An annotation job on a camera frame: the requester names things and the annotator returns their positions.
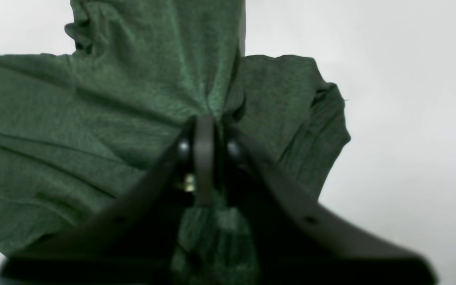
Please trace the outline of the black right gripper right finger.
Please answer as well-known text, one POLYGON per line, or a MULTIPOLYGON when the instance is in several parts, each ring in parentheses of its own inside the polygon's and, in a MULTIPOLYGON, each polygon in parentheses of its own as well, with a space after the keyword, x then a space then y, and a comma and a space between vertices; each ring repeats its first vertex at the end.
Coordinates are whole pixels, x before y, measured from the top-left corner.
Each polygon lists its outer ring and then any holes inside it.
POLYGON ((230 115, 226 202, 248 222, 263 285, 435 285, 424 257, 335 215, 293 182, 230 115))

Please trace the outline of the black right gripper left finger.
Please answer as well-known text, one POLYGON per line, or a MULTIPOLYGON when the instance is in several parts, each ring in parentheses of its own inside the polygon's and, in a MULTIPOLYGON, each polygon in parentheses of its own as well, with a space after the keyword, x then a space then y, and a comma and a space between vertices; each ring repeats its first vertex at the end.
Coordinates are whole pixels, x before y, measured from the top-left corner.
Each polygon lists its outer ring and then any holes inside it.
POLYGON ((174 284, 179 223, 194 203, 184 180, 192 169, 196 121, 188 119, 156 164, 113 205, 11 255, 0 285, 174 284))

